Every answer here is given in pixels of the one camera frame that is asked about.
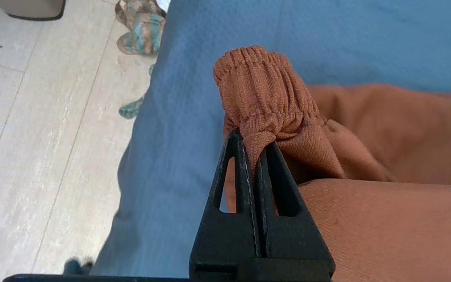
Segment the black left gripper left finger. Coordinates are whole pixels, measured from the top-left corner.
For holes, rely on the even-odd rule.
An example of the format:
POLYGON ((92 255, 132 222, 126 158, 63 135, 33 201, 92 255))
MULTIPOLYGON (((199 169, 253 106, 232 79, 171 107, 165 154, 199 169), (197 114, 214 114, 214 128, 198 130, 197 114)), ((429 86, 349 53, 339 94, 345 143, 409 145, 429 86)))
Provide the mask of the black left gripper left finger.
POLYGON ((251 170, 243 138, 234 130, 223 143, 214 179, 189 258, 189 277, 232 282, 238 267, 260 256, 251 170), (236 212, 220 210, 229 160, 234 159, 236 212))

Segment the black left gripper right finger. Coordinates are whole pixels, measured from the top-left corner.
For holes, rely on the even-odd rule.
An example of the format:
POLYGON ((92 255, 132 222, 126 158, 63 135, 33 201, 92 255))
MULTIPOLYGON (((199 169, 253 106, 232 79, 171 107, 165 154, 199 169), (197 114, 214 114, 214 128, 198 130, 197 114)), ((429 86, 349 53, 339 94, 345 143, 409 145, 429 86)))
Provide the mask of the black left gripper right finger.
POLYGON ((329 282, 336 266, 276 143, 266 146, 253 186, 259 254, 256 282, 329 282))

